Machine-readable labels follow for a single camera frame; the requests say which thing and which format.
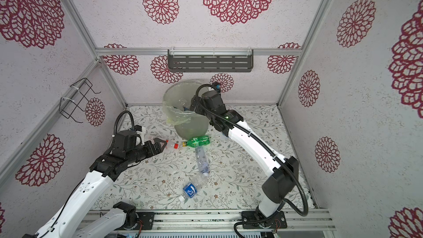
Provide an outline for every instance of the robotic arm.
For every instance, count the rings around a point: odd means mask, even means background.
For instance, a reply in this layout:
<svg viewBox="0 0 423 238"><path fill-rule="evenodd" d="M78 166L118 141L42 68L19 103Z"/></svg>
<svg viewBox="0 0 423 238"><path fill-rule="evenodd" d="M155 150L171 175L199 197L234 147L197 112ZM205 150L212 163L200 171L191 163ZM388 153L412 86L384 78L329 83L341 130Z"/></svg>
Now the robotic arm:
<svg viewBox="0 0 423 238"><path fill-rule="evenodd" d="M132 128L117 132L117 125L124 114L129 114ZM107 214L82 230L75 231L90 207L109 188L130 164L163 152L166 141L155 138L144 142L143 129L134 125L129 111L119 114L115 122L113 141L108 150L91 165L90 171L74 189L63 207L35 235L23 238L99 238L121 226L131 229L136 225L135 206L119 202Z"/></svg>
<svg viewBox="0 0 423 238"><path fill-rule="evenodd" d="M210 90L200 97L198 93L203 87L209 87ZM272 220L276 210L280 210L285 202L298 214L302 216L308 214L307 199L298 182L298 161L292 156L288 159L272 149L251 130L240 114L235 110L227 110L220 96L219 83L204 84L198 87L191 100L190 110L207 116L210 124L216 130L240 144L268 176L262 185L265 197L256 209L257 221L261 221L266 226ZM301 195L304 204L303 211L300 211L290 200L285 198L294 186L297 186Z"/></svg>
<svg viewBox="0 0 423 238"><path fill-rule="evenodd" d="M212 89L199 97L198 93L203 87ZM235 232L241 238L243 236L236 230L237 225L260 223L263 227L268 227L285 202L298 214L307 215L307 199L298 182L298 161L294 157L288 159L272 149L251 130L240 114L235 110L227 110L220 97L219 83L201 85L191 100L190 110L207 116L216 130L240 144L258 162L268 177L262 185L265 197L254 214L256 221L234 225ZM132 128L117 132L118 122L124 114L130 115ZM137 221L135 206L119 202L100 219L82 230L75 231L104 190L110 187L123 171L135 166L129 166L130 164L139 164L146 158L160 154L166 147L166 141L158 138L155 138L154 142L144 143L143 132L145 131L141 126L134 125L129 111L120 113L115 122L113 142L109 149L91 165L90 171L63 207L35 235L26 234L23 238L99 238L122 226L133 229ZM297 186L301 195L303 211L285 198L294 186Z"/></svg>

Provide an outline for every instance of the wire rack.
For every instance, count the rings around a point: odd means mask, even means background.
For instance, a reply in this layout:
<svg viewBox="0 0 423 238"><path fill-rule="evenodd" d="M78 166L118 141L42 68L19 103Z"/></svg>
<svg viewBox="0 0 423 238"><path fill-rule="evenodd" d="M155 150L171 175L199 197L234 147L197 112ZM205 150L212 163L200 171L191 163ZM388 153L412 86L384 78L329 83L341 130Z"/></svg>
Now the wire rack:
<svg viewBox="0 0 423 238"><path fill-rule="evenodd" d="M84 87L84 85L86 85L88 87L87 91L85 93L81 92L81 88ZM82 100L87 100L87 102L89 101L86 97L87 93L91 90L94 94L99 94L101 92L95 92L92 87L93 84L88 80L88 78L82 78L78 81L76 81L75 83L71 84L70 87L75 88L78 92L76 92L71 98L65 98L65 97L61 97L60 98L60 103L59 103L59 113L62 114L63 117L65 117L66 119L73 119L75 122L77 123L83 123L81 121L77 121L76 119L74 119L74 117L72 116L72 114L75 112L75 110L77 108L79 108L81 111L85 112L85 110L83 110L79 104L81 103ZM75 100L73 99L77 94L81 94L82 98L76 103ZM71 102L75 105L75 108L72 110L71 113L68 113L65 108L67 107L68 103Z"/></svg>

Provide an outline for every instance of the mounting plate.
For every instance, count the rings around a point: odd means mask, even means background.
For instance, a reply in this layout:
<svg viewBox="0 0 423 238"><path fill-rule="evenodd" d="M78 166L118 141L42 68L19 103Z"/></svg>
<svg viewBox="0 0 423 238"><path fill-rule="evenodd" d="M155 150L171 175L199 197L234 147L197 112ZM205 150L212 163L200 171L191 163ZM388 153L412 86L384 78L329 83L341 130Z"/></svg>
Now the mounting plate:
<svg viewBox="0 0 423 238"><path fill-rule="evenodd" d="M182 56L167 51L169 71L176 72L251 72L253 50L247 56Z"/></svg>
<svg viewBox="0 0 423 238"><path fill-rule="evenodd" d="M141 220L143 222L142 230L151 230L153 228L154 223L154 212L137 212L138 215L137 221ZM137 224L133 230L139 230L140 225ZM116 230L125 230L124 228L120 227Z"/></svg>
<svg viewBox="0 0 423 238"><path fill-rule="evenodd" d="M242 219L242 221L256 221L257 219L256 219L256 216L255 216L255 211L242 211L241 212L241 219ZM242 225L242 227L244 229L258 229L258 228L276 229L276 227L278 227L278 229L286 229L288 227L288 225L286 224L285 214L283 213L283 211L280 211L278 214L276 214L276 216L272 220L269 220L269 222L265 225L265 227L263 227L261 225L260 226L259 226L259 224Z"/></svg>

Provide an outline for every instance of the green soda bottle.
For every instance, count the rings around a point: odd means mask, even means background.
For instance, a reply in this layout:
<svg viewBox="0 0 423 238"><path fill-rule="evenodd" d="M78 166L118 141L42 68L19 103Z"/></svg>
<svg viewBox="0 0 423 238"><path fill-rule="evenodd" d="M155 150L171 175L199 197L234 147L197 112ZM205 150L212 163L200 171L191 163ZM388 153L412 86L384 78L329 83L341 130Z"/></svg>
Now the green soda bottle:
<svg viewBox="0 0 423 238"><path fill-rule="evenodd" d="M200 137L194 137L189 141L183 141L182 142L182 146L186 147L198 147L198 146L202 146L202 145L208 145L210 143L210 138L207 135L204 136L200 136Z"/></svg>

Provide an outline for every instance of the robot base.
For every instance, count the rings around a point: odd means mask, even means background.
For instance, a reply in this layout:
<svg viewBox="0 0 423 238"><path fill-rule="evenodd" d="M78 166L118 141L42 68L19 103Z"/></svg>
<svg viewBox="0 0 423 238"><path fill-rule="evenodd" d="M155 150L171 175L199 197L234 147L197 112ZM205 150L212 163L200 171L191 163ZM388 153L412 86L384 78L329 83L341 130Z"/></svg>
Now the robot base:
<svg viewBox="0 0 423 238"><path fill-rule="evenodd" d="M242 221L257 221L257 213L255 211L242 211L241 212ZM285 214L283 211L280 211L273 219L268 220L267 222L257 223L255 225L242 225L244 229L286 229L288 226L285 220Z"/></svg>

